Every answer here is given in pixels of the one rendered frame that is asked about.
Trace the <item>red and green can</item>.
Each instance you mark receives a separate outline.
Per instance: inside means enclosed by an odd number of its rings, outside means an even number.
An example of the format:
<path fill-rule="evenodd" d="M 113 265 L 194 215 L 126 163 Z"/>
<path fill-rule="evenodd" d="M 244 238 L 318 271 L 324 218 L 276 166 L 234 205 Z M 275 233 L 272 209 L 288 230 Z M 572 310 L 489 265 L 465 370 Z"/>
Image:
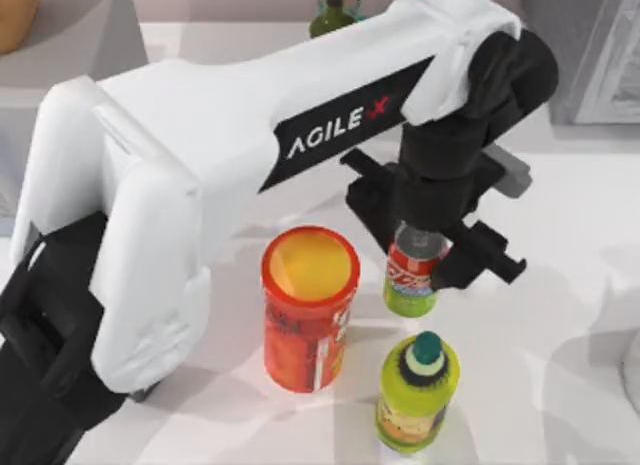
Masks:
<path fill-rule="evenodd" d="M 432 273 L 447 255 L 447 239 L 402 221 L 396 228 L 387 254 L 383 298 L 397 315 L 417 318 L 430 312 L 437 292 Z"/>

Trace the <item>orange cylindrical can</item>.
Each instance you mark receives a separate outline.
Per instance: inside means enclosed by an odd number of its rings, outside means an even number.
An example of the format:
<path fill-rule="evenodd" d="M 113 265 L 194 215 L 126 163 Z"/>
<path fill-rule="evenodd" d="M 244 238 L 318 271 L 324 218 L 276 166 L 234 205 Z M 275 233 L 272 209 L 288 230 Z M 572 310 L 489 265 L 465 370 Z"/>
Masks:
<path fill-rule="evenodd" d="M 294 227 L 270 242 L 260 272 L 267 373 L 294 393 L 327 387 L 341 371 L 360 282 L 354 247 L 328 228 Z"/>

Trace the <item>yellow-green bottle with teal cap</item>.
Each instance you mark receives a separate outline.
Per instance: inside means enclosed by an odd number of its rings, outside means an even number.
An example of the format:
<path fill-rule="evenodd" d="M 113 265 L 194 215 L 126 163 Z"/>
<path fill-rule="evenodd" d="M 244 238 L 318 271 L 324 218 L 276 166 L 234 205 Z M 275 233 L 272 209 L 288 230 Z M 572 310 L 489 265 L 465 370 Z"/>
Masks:
<path fill-rule="evenodd" d="M 458 357 L 437 333 L 423 331 L 395 345 L 380 373 L 375 408 L 379 439 L 402 454 L 429 446 L 444 423 L 459 378 Z"/>

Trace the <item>dark green bottle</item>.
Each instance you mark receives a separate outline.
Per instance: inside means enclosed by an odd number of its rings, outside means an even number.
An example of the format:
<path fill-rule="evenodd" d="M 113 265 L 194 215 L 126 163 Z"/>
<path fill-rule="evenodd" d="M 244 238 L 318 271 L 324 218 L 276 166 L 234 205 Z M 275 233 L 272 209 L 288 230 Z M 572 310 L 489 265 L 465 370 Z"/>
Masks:
<path fill-rule="evenodd" d="M 362 0 L 316 0 L 316 14 L 309 36 L 316 38 L 365 19 Z"/>

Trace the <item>grey ribbed rack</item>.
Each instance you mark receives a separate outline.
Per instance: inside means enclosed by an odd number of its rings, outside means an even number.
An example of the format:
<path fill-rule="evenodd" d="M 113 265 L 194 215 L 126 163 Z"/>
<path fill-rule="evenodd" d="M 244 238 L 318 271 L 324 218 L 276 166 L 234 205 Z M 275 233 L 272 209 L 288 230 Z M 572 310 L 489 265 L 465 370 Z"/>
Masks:
<path fill-rule="evenodd" d="M 570 109 L 577 124 L 640 124 L 640 0 L 600 0 Z"/>

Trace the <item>tan wicker basket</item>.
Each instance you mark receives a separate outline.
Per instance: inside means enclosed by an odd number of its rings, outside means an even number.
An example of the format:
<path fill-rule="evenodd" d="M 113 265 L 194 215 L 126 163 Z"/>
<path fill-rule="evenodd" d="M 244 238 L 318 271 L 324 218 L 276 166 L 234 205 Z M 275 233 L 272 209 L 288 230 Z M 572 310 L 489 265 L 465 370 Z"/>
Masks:
<path fill-rule="evenodd" d="M 28 36 L 41 0 L 0 0 L 0 55 L 17 50 Z"/>

